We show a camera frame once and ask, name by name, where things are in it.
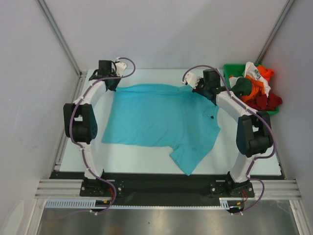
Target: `white cloth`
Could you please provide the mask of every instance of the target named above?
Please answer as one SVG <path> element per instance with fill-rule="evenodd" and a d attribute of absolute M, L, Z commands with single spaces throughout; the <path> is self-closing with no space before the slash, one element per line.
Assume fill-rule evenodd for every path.
<path fill-rule="evenodd" d="M 268 97 L 270 86 L 268 85 L 268 82 L 261 76 L 258 68 L 255 67 L 254 63 L 252 62 L 246 63 L 246 68 L 245 68 L 243 76 L 246 77 L 247 75 L 249 75 L 254 80 L 263 82 L 264 91 L 265 91 L 266 96 Z"/>

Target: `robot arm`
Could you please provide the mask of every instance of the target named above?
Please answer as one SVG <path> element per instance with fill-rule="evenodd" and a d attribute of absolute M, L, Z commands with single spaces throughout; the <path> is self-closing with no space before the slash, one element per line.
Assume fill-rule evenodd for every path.
<path fill-rule="evenodd" d="M 107 90 L 115 91 L 119 81 L 121 79 L 107 79 L 104 82 L 98 82 L 94 84 L 94 81 L 100 78 L 110 76 L 121 77 L 124 74 L 127 65 L 120 62 L 118 59 L 115 62 L 102 60 L 99 61 L 99 69 L 95 70 L 93 75 L 89 79 L 88 89 L 89 92 L 84 96 L 80 96 L 73 103 L 65 104 L 63 107 L 64 112 L 64 124 L 66 136 L 70 138 L 69 126 L 70 119 L 73 113 L 74 107 L 82 99 L 79 107 L 75 113 L 75 120 L 73 121 L 72 132 L 74 140 L 82 147 L 78 146 L 80 151 L 84 150 L 83 161 L 85 165 L 88 165 L 92 172 L 101 177 L 103 173 L 103 167 L 100 159 L 97 157 L 96 148 L 93 139 L 96 138 L 98 132 L 98 126 L 96 118 L 93 112 L 93 107 L 98 102 L 99 98 Z M 85 170 L 85 177 L 88 179 L 95 179 L 89 169 Z"/>
<path fill-rule="evenodd" d="M 241 104 L 236 102 L 234 99 L 238 98 L 232 91 L 229 94 L 221 86 L 220 76 L 213 70 L 204 70 L 203 78 L 188 72 L 183 83 L 190 85 L 192 92 L 206 97 L 224 109 L 237 122 L 236 144 L 239 154 L 235 165 L 227 174 L 226 184 L 229 192 L 242 190 L 249 183 L 252 162 L 273 145 L 269 130 L 247 109 L 257 113 L 270 127 L 269 114 L 253 110 L 241 101 Z"/>

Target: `metal profile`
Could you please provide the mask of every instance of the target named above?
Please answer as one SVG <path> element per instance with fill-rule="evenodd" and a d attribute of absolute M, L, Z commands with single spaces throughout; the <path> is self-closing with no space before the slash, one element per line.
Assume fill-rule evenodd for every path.
<path fill-rule="evenodd" d="M 36 199 L 33 214 L 31 216 L 26 235 L 35 235 L 38 232 L 41 217 L 44 212 L 46 199 Z"/>
<path fill-rule="evenodd" d="M 278 161 L 278 164 L 279 164 L 280 171 L 281 171 L 282 175 L 284 176 L 284 178 L 286 180 L 285 171 L 283 169 L 282 162 L 280 161 L 280 157 L 279 157 L 279 150 L 276 150 L 276 158 L 277 158 L 277 161 Z"/>
<path fill-rule="evenodd" d="M 77 81 L 77 84 L 75 86 L 73 97 L 71 98 L 72 102 L 74 100 L 76 100 L 78 98 L 78 96 L 81 94 L 86 76 L 87 76 L 86 71 L 82 72 L 82 74 L 80 75 L 80 77 Z M 65 136 L 65 132 L 64 132 L 64 128 L 63 128 L 62 134 L 60 137 L 60 141 L 59 141 L 59 145 L 57 148 L 57 152 L 56 152 L 54 168 L 52 169 L 52 171 L 53 170 L 60 170 L 63 154 L 64 154 L 65 147 L 66 147 L 66 143 L 67 143 L 67 137 Z"/>
<path fill-rule="evenodd" d="M 290 200 L 293 217 L 300 235 L 312 235 L 313 230 L 302 200 Z"/>
<path fill-rule="evenodd" d="M 53 33 L 55 34 L 56 38 L 58 39 L 60 46 L 62 47 L 63 51 L 65 52 L 65 55 L 69 59 L 73 69 L 75 70 L 77 75 L 80 75 L 81 72 L 79 70 L 78 64 L 76 63 L 75 58 L 74 58 L 72 52 L 70 51 L 70 49 L 69 49 L 61 31 L 60 31 L 57 23 L 55 22 L 53 15 L 51 14 L 51 12 L 47 6 L 47 3 L 45 2 L 45 0 L 36 0 L 36 2 L 38 3 L 38 6 L 42 10 L 46 20 L 48 21 L 48 24 L 50 25 Z"/>
<path fill-rule="evenodd" d="M 294 3 L 296 2 L 296 0 L 288 0 L 282 10 L 282 12 L 280 13 L 272 31 L 270 32 L 260 54 L 258 55 L 255 64 L 260 64 L 262 63 L 268 48 L 270 47 L 273 39 L 275 38 L 275 36 L 277 35 L 277 32 L 279 31 L 279 29 L 281 28 L 282 24 L 284 23 L 287 15 L 290 13 L 290 10 L 292 9 L 292 7 L 294 6 Z"/>
<path fill-rule="evenodd" d="M 301 194 L 295 180 L 264 180 L 265 193 L 262 200 L 299 200 Z M 35 198 L 60 198 L 82 199 L 79 196 L 82 180 L 40 180 Z M 256 197 L 262 191 L 259 182 L 253 182 Z M 109 197 L 86 198 L 86 199 L 109 199 Z M 236 198 L 221 198 L 222 200 L 237 200 Z"/>

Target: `gray wall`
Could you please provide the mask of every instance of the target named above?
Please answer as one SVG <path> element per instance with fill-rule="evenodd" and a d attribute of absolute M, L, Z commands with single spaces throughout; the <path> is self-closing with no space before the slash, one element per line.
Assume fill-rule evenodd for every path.
<path fill-rule="evenodd" d="M 254 61 L 286 0 L 46 0 L 82 70 L 127 56 L 139 69 Z"/>
<path fill-rule="evenodd" d="M 283 167 L 297 179 L 313 219 L 313 1 L 299 0 L 273 42 L 263 64 L 276 70 L 271 83 L 283 98 L 272 118 Z"/>
<path fill-rule="evenodd" d="M 0 32 L 0 230 L 23 200 L 22 233 L 38 181 L 52 166 L 62 107 L 77 76 L 36 1 L 1 1 Z"/>

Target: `purple cable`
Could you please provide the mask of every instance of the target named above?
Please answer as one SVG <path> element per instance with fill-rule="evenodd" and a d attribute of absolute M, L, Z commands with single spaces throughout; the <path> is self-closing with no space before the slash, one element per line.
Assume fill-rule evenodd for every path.
<path fill-rule="evenodd" d="M 72 129 L 72 128 L 73 128 L 74 117 L 75 117 L 76 111 L 77 111 L 77 109 L 78 109 L 78 106 L 81 104 L 81 102 L 84 100 L 84 97 L 89 93 L 89 91 L 93 88 L 93 86 L 94 86 L 95 84 L 97 84 L 98 82 L 107 80 L 107 79 L 121 79 L 121 78 L 126 78 L 126 77 L 129 77 L 129 76 L 133 75 L 133 73 L 134 73 L 135 70 L 136 70 L 136 65 L 135 65 L 135 63 L 134 63 L 131 59 L 126 58 L 126 57 L 120 57 L 120 58 L 118 58 L 118 59 L 119 59 L 119 60 L 123 60 L 123 59 L 124 59 L 124 60 L 130 61 L 130 62 L 133 64 L 133 67 L 134 67 L 133 71 L 132 71 L 130 74 L 126 75 L 126 76 L 122 76 L 122 77 L 104 77 L 104 78 L 100 78 L 100 79 L 96 80 L 95 82 L 93 82 L 93 83 L 86 89 L 86 91 L 85 91 L 85 93 L 83 94 L 82 98 L 81 98 L 81 99 L 77 102 L 77 104 L 75 105 L 74 110 L 73 110 L 73 113 L 72 113 L 72 116 L 70 117 L 70 122 L 69 122 L 69 136 L 70 136 L 70 139 L 72 140 L 72 142 L 73 142 L 75 145 L 79 146 L 79 147 L 82 149 L 83 161 L 84 161 L 84 164 L 85 164 L 86 168 L 88 169 L 88 171 L 90 172 L 90 174 L 91 174 L 92 176 L 94 176 L 96 179 L 101 180 L 102 182 L 104 182 L 104 183 L 110 185 L 110 186 L 113 188 L 113 191 L 114 191 L 114 197 L 112 198 L 110 204 L 109 204 L 105 209 L 103 209 L 102 211 L 97 212 L 97 214 L 102 214 L 102 213 L 104 213 L 104 212 L 114 203 L 114 201 L 115 201 L 115 199 L 116 199 L 116 188 L 115 188 L 115 186 L 114 186 L 110 181 L 107 181 L 107 180 L 104 180 L 104 179 L 100 178 L 99 176 L 97 176 L 97 175 L 90 169 L 90 166 L 88 165 L 88 163 L 87 163 L 87 161 L 86 161 L 86 156 L 85 156 L 85 151 L 84 151 L 83 146 L 82 146 L 80 143 L 78 143 L 78 142 L 76 142 L 76 141 L 74 140 L 74 137 L 73 137 L 73 129 Z"/>
<path fill-rule="evenodd" d="M 276 152 L 276 138 L 275 138 L 275 136 L 274 136 L 274 133 L 273 133 L 271 127 L 267 124 L 267 122 L 266 122 L 262 117 L 260 117 L 259 115 L 257 115 L 257 114 L 256 114 L 255 112 L 253 112 L 252 110 L 246 108 L 246 106 L 242 103 L 241 100 L 239 100 L 237 97 L 231 95 L 230 89 L 229 89 L 229 87 L 228 87 L 227 84 L 226 84 L 225 78 L 221 75 L 221 73 L 220 73 L 215 67 L 212 67 L 212 66 L 209 66 L 209 65 L 197 65 L 197 66 L 193 66 L 192 68 L 188 69 L 188 70 L 185 72 L 185 74 L 184 74 L 183 77 L 182 77 L 182 80 L 184 80 L 184 77 L 186 76 L 186 74 L 187 74 L 188 72 L 190 72 L 190 71 L 193 70 L 193 69 L 199 68 L 199 67 L 210 68 L 210 69 L 213 69 L 215 72 L 217 72 L 218 75 L 220 76 L 221 80 L 223 81 L 224 85 L 225 85 L 225 88 L 226 88 L 226 90 L 227 90 L 228 95 L 229 95 L 236 103 L 238 103 L 241 107 L 243 107 L 244 109 L 246 109 L 246 110 L 247 110 L 249 113 L 251 113 L 252 115 L 256 116 L 256 117 L 265 125 L 265 127 L 268 129 L 270 135 L 272 136 L 272 139 L 273 139 L 273 151 L 272 151 L 272 153 L 269 154 L 268 156 L 264 156 L 264 157 L 260 156 L 260 157 L 254 158 L 253 161 L 251 162 L 250 166 L 248 167 L 248 170 L 246 171 L 246 177 L 247 177 L 249 180 L 259 181 L 259 182 L 262 184 L 262 191 L 261 191 L 261 194 L 260 194 L 259 198 L 255 201 L 255 203 L 254 203 L 252 206 L 250 206 L 250 207 L 248 207 L 247 209 L 243 210 L 243 211 L 247 211 L 247 210 L 253 208 L 253 207 L 261 200 L 261 198 L 263 197 L 264 191 L 265 191 L 265 185 L 264 185 L 263 181 L 260 180 L 260 179 L 251 179 L 251 178 L 249 177 L 249 173 L 250 173 L 250 171 L 252 170 L 252 167 L 253 167 L 253 165 L 254 165 L 254 163 L 255 163 L 256 160 L 258 160 L 258 159 L 267 159 L 267 158 L 272 157 L 272 156 L 275 154 L 275 152 Z"/>

